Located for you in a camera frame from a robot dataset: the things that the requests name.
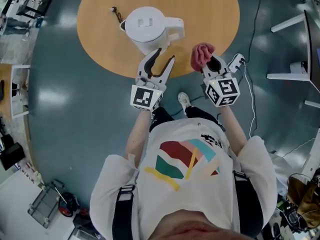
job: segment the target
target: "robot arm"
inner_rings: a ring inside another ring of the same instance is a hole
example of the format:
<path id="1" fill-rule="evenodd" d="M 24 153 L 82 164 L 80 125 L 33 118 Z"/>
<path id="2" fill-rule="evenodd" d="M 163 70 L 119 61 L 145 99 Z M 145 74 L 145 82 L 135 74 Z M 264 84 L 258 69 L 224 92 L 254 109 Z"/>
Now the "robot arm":
<path id="1" fill-rule="evenodd" d="M 229 73 L 226 62 L 212 53 L 211 60 L 202 68 L 205 93 L 216 107 L 232 105 L 240 96 L 237 79 Z"/>
<path id="2" fill-rule="evenodd" d="M 155 75 L 152 73 L 152 67 L 160 52 L 161 48 L 150 52 L 138 66 L 130 98 L 130 105 L 137 109 L 154 111 L 167 89 L 166 82 L 175 64 L 175 56 L 167 61 L 160 74 Z"/>

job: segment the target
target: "graphic print on shirt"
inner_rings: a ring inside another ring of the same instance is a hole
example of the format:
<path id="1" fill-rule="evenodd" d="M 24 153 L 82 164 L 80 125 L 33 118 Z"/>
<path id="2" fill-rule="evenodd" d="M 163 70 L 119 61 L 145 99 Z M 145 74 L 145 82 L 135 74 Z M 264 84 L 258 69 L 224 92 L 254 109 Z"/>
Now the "graphic print on shirt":
<path id="1" fill-rule="evenodd" d="M 212 146 L 212 143 L 215 144 L 216 146 L 219 146 L 220 148 L 222 148 L 221 142 L 220 140 L 216 141 L 214 137 L 210 136 L 210 135 L 201 135 L 201 137 L 203 138 L 203 140 L 205 142 L 207 142 L 210 146 Z"/>
<path id="2" fill-rule="evenodd" d="M 168 183 L 175 191 L 180 188 L 179 180 L 190 179 L 193 168 L 200 160 L 205 159 L 207 164 L 201 175 L 197 174 L 194 177 L 207 178 L 220 173 L 216 152 L 200 139 L 166 141 L 160 145 L 159 149 L 165 152 L 167 157 L 164 159 L 157 155 L 155 167 L 145 167 L 144 171 Z"/>

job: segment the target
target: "black pants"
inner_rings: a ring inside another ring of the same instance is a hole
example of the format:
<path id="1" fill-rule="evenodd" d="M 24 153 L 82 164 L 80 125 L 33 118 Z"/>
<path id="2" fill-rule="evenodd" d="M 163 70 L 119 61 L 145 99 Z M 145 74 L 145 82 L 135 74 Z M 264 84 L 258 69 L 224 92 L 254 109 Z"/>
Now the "black pants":
<path id="1" fill-rule="evenodd" d="M 194 106 L 188 106 L 185 109 L 186 116 L 188 118 L 203 118 L 207 119 L 209 121 L 212 121 L 216 123 L 223 131 L 225 131 L 225 128 L 218 123 L 217 119 L 215 117 L 200 108 L 194 107 Z M 163 107 L 158 107 L 155 111 L 153 111 L 153 121 L 150 126 L 149 132 L 151 132 L 156 126 L 161 125 L 166 122 L 174 121 L 171 115 L 168 114 L 168 112 Z"/>

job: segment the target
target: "round wooden table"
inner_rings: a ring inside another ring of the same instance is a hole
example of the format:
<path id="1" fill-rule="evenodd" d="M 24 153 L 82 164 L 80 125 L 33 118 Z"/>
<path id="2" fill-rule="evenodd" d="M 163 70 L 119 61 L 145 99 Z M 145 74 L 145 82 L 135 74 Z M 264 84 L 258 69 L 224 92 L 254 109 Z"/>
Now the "round wooden table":
<path id="1" fill-rule="evenodd" d="M 239 27 L 238 0 L 82 0 L 77 15 L 77 32 L 88 55 L 103 68 L 135 78 L 144 55 L 119 29 L 111 7 L 117 7 L 123 19 L 134 9 L 151 6 L 166 17 L 184 21 L 185 37 L 171 43 L 159 56 L 152 71 L 156 74 L 175 55 L 170 77 L 193 71 L 190 66 L 192 48 L 201 42 L 216 47 L 221 55 L 232 43 Z"/>

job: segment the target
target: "kettle handle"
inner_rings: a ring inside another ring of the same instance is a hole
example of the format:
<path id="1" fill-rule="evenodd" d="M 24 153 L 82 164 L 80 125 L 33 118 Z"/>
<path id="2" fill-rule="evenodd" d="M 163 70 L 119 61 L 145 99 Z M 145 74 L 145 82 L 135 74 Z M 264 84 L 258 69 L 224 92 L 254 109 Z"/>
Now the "kettle handle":
<path id="1" fill-rule="evenodd" d="M 185 24 L 181 18 L 166 17 L 165 28 L 167 30 L 176 30 L 176 33 L 168 36 L 169 42 L 185 37 Z"/>
<path id="2" fill-rule="evenodd" d="M 126 20 L 122 21 L 119 25 L 119 28 L 123 31 L 126 32 Z"/>

